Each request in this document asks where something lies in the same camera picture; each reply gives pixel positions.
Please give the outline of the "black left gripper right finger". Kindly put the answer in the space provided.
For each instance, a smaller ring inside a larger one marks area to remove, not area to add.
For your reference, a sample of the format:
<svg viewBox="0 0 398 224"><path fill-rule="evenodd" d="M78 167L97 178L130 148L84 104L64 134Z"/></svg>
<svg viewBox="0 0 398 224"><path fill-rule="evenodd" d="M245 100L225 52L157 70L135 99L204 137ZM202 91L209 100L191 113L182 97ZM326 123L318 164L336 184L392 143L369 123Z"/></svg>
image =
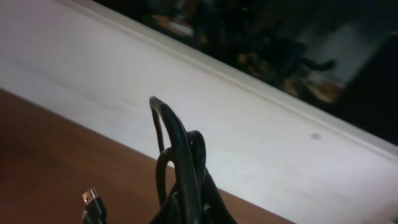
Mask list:
<svg viewBox="0 0 398 224"><path fill-rule="evenodd" d="M205 224L237 224L229 213L212 176L205 171L202 187L202 218Z"/></svg>

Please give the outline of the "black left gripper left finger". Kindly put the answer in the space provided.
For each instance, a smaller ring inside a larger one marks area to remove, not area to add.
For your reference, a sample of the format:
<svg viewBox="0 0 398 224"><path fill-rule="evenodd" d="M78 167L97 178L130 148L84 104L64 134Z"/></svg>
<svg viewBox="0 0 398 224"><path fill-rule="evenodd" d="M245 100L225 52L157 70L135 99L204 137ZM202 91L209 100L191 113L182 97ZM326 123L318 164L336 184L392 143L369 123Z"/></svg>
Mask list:
<svg viewBox="0 0 398 224"><path fill-rule="evenodd" d="M159 212L149 222L150 224L182 224L177 184L174 184Z"/></svg>

